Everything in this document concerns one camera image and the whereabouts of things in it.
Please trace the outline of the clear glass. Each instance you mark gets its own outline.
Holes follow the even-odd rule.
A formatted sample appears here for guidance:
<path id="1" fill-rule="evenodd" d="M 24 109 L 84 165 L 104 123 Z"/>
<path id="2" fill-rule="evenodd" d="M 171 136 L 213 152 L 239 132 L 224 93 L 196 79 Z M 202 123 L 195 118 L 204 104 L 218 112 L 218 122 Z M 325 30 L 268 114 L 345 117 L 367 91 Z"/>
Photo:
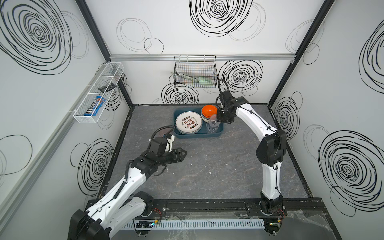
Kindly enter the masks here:
<path id="1" fill-rule="evenodd" d="M 218 127 L 219 126 L 219 122 L 218 122 L 218 120 L 217 120 L 217 115 L 216 114 L 214 114 L 214 115 L 212 115 L 211 117 L 210 117 L 210 119 L 209 119 L 209 125 L 212 127 L 212 128 L 216 128 L 216 127 Z"/>
<path id="2" fill-rule="evenodd" d="M 219 129 L 219 126 L 212 126 L 210 123 L 206 124 L 207 134 L 215 134 Z"/>

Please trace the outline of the orange bowl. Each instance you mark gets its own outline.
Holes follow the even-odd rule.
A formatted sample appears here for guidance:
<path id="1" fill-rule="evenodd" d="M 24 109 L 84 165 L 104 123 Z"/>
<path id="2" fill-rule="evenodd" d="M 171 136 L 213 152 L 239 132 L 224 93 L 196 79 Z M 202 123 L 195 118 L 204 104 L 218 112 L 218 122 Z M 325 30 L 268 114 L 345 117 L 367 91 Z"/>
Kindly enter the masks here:
<path id="1" fill-rule="evenodd" d="M 217 114 L 217 107 L 214 105 L 206 105 L 202 108 L 201 114 L 206 118 L 210 119 L 212 115 Z"/>

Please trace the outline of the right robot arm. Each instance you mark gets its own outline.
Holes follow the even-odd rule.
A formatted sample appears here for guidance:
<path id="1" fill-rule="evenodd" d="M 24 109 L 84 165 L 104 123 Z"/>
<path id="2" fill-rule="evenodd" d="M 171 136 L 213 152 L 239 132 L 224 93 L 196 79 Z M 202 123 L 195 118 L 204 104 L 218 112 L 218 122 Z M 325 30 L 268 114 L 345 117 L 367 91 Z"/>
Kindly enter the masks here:
<path id="1" fill-rule="evenodd" d="M 231 124 L 238 117 L 259 139 L 256 156 L 263 168 L 260 209 L 270 216 L 283 207 L 280 172 L 287 148 L 286 133 L 266 122 L 243 97 L 220 94 L 216 104 L 218 102 L 221 102 L 217 112 L 219 122 Z"/>

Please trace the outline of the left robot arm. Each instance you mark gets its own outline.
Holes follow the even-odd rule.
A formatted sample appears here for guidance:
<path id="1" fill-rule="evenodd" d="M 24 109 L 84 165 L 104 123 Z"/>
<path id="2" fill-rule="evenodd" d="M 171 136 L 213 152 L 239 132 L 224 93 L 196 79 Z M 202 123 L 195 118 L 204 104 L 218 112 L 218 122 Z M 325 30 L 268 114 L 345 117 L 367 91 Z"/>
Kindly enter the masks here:
<path id="1" fill-rule="evenodd" d="M 135 190 L 145 183 L 159 166 L 182 162 L 187 151 L 173 149 L 164 154 L 145 151 L 130 161 L 122 179 L 87 210 L 77 210 L 71 217 L 69 240 L 110 240 L 134 218 L 148 216 L 153 197 Z"/>

